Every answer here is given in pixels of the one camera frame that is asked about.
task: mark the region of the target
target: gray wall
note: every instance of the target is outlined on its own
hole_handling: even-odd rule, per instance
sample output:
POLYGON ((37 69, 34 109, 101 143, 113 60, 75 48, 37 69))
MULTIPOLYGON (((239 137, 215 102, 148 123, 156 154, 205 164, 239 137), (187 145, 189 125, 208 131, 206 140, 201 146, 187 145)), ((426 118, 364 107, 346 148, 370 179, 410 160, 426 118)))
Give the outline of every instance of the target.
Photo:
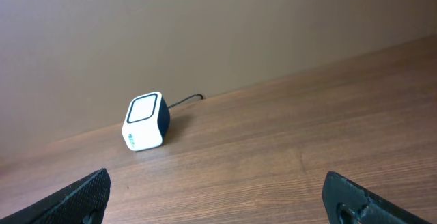
POLYGON ((431 35, 436 0, 0 0, 0 156, 431 35))

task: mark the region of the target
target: wooden table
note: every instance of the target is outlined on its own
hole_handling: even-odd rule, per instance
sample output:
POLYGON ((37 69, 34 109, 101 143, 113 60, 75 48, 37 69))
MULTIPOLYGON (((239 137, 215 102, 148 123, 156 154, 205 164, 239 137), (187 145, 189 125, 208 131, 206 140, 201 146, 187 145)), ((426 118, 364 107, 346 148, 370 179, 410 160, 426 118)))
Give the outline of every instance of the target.
POLYGON ((3 161, 0 217, 105 167, 104 223, 327 223, 328 171, 437 222, 437 38, 171 110, 165 144, 121 124, 3 161))

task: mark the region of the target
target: power cord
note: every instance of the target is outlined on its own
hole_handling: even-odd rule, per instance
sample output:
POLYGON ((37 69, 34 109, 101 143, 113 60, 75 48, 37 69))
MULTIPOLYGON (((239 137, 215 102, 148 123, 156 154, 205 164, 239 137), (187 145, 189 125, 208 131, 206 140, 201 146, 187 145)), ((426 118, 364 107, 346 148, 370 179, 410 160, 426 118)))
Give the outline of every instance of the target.
POLYGON ((175 107, 176 105, 178 105, 178 104, 180 104, 180 103, 182 103, 182 102, 185 102, 185 101, 187 101, 187 100, 189 100, 190 98, 193 98, 193 97, 195 97, 195 96, 200 96, 200 99, 203 100, 203 95, 201 95, 201 94, 193 94, 193 95, 191 95, 191 96, 189 96, 189 97, 187 97, 187 98, 184 98, 183 100, 181 100, 181 101, 179 101, 179 102, 177 102, 177 103, 175 103, 175 104, 170 105, 170 106, 169 106, 169 109, 170 109, 171 107, 175 107))

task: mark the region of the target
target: white cube device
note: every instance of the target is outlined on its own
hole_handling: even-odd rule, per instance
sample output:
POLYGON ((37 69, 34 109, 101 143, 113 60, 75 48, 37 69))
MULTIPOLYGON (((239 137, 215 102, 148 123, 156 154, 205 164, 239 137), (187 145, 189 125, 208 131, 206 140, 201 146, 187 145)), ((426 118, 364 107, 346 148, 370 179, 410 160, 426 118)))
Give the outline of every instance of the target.
POLYGON ((170 112, 160 92, 134 98, 130 102, 122 134, 132 151, 155 148, 163 143, 170 125, 170 112))

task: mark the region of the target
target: black cable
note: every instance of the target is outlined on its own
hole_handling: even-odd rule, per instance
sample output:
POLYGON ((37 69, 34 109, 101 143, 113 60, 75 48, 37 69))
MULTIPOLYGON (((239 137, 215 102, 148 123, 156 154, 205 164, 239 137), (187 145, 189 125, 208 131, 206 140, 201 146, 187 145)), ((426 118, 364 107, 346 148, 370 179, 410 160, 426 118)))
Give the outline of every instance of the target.
POLYGON ((187 101, 187 100, 189 100, 190 98, 195 97, 195 96, 200 96, 200 99, 203 100, 203 95, 201 95, 201 94, 193 94, 193 95, 191 95, 191 96, 189 96, 189 97, 187 97, 187 98, 184 98, 183 100, 181 100, 181 101, 179 101, 179 102, 177 102, 177 103, 175 103, 175 104, 170 105, 170 106, 169 106, 169 109, 170 109, 171 107, 175 107, 176 105, 178 105, 178 104, 180 104, 180 103, 182 103, 182 102, 185 102, 185 101, 187 101))

